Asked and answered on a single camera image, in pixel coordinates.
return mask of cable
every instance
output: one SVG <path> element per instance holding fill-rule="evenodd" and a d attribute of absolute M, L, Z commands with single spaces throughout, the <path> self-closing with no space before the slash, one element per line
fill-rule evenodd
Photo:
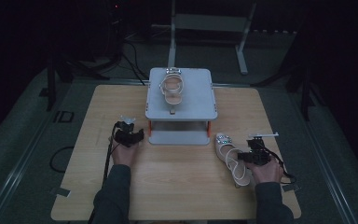
<path fill-rule="evenodd" d="M 162 34 L 164 34 L 164 33 L 169 32 L 170 30 L 171 30 L 171 27 L 166 28 L 165 30 L 163 30 L 163 31 L 161 31 L 161 32 L 159 32 L 159 33 L 156 33 L 156 34 L 152 35 L 152 37 L 156 37 L 156 36 L 158 36 L 158 35 L 162 35 Z"/>
<path fill-rule="evenodd" d="M 105 167 L 104 167 L 104 171 L 103 171 L 103 184 L 104 184 L 104 182 L 105 182 L 106 179 L 107 179 L 107 172 L 108 172 L 108 169 L 109 169 L 110 156 L 112 155 L 113 151 L 114 151 L 118 146 L 120 146 L 120 144 L 117 144 L 113 149 L 111 149 L 111 148 L 112 148 L 112 141 L 111 141 L 111 143 L 109 144 L 109 148 L 108 148 L 107 154 L 106 154 Z"/>
<path fill-rule="evenodd" d="M 137 35 L 138 33 L 139 33 L 139 31 L 133 33 L 132 35 L 127 35 L 127 37 L 125 37 L 124 39 L 125 39 L 125 40 L 128 40 L 128 39 L 130 39 L 131 37 Z"/>
<path fill-rule="evenodd" d="M 55 168 L 54 165 L 53 165 L 53 161 L 54 161 L 54 158 L 57 156 L 57 154 L 59 154 L 60 152 L 66 150 L 66 149 L 74 149 L 74 147 L 62 147 L 62 148 L 58 149 L 54 153 L 54 155 L 50 158 L 49 165 L 50 165 L 51 170 L 53 170 L 53 171 L 55 171 L 57 173 L 61 173 L 61 174 L 65 173 L 65 170 L 59 170 L 59 169 Z"/>
<path fill-rule="evenodd" d="M 135 65 L 134 65 L 135 68 L 138 70 L 138 72 L 139 72 L 144 78 L 149 79 L 149 76 L 147 76 L 147 75 L 139 68 L 139 65 L 138 65 L 138 56 L 137 56 L 137 52 L 136 52 L 135 46 L 133 46 L 133 44 L 130 43 L 130 42 L 128 42 L 128 41 L 125 41 L 124 43 L 130 45 L 130 46 L 133 48 L 134 58 L 135 58 Z"/>
<path fill-rule="evenodd" d="M 123 57 L 124 57 L 124 59 L 130 64 L 130 66 L 131 66 L 131 68 L 132 68 L 133 74 L 134 74 L 136 77 L 138 77 L 139 81 L 142 82 L 142 85 L 145 85 L 145 83 L 142 81 L 142 79 L 138 76 L 138 73 L 135 71 L 135 68 L 134 68 L 133 63 L 131 63 L 130 60 L 127 58 L 127 56 L 125 56 L 124 54 L 123 54 Z"/>

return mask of white stand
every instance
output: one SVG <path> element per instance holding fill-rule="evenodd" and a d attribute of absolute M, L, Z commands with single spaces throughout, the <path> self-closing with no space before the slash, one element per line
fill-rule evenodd
<path fill-rule="evenodd" d="M 170 113 L 159 89 L 166 68 L 150 71 L 145 115 L 149 119 L 149 142 L 162 145 L 207 145 L 211 121 L 217 118 L 211 72 L 207 69 L 180 68 L 184 88 L 182 103 Z"/>

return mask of person's hand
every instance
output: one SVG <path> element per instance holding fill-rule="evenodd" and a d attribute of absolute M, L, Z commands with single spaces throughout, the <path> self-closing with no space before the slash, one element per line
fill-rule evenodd
<path fill-rule="evenodd" d="M 115 150 L 112 152 L 112 159 L 114 165 L 123 164 L 129 167 L 132 166 L 135 159 L 135 154 L 138 149 L 139 143 L 136 143 L 130 147 L 125 147 L 113 140 L 113 147 Z"/>
<path fill-rule="evenodd" d="M 281 178 L 283 176 L 283 168 L 272 156 L 271 161 L 265 165 L 259 166 L 248 162 L 246 162 L 245 165 L 252 170 L 256 184 L 266 182 L 281 182 Z"/>

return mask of stand leg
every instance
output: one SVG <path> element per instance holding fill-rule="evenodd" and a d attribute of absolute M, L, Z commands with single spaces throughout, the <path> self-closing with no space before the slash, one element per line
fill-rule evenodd
<path fill-rule="evenodd" d="M 152 121 L 149 120 L 148 124 L 149 124 L 149 137 L 150 137 L 152 135 Z"/>
<path fill-rule="evenodd" d="M 211 126 L 212 126 L 211 122 L 208 121 L 208 127 L 207 127 L 207 130 L 206 130 L 206 133 L 207 133 L 208 137 L 211 137 Z"/>
<path fill-rule="evenodd" d="M 168 55 L 168 67 L 175 67 L 175 54 L 176 54 L 176 42 L 175 42 L 175 0 L 172 0 L 172 14 L 171 14 L 171 45 L 170 54 Z"/>
<path fill-rule="evenodd" d="M 173 105 L 173 106 L 171 106 L 170 114 L 171 114 L 171 115 L 174 115 L 175 113 L 176 113 L 176 111 L 175 111 L 175 106 Z"/>
<path fill-rule="evenodd" d="M 246 41 L 246 38 L 248 37 L 249 30 L 251 28 L 252 19 L 255 14 L 255 6 L 256 6 L 256 3 L 253 3 L 251 11 L 249 13 L 249 16 L 246 20 L 245 27 L 243 28 L 242 40 L 241 40 L 240 44 L 235 47 L 235 51 L 237 53 L 238 64 L 240 66 L 241 74 L 243 74 L 243 75 L 248 74 L 248 68 L 246 67 L 245 58 L 243 57 L 243 47 L 245 46 L 245 41 Z"/>

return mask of dark sleeve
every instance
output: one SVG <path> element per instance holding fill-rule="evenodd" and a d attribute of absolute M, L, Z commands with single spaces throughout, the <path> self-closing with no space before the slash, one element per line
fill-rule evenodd
<path fill-rule="evenodd" d="M 275 182 L 255 186 L 257 224 L 293 223 L 293 213 L 282 203 L 281 185 Z"/>
<path fill-rule="evenodd" d="M 94 198 L 93 224 L 126 224 L 129 222 L 131 169 L 114 165 L 103 188 Z"/>

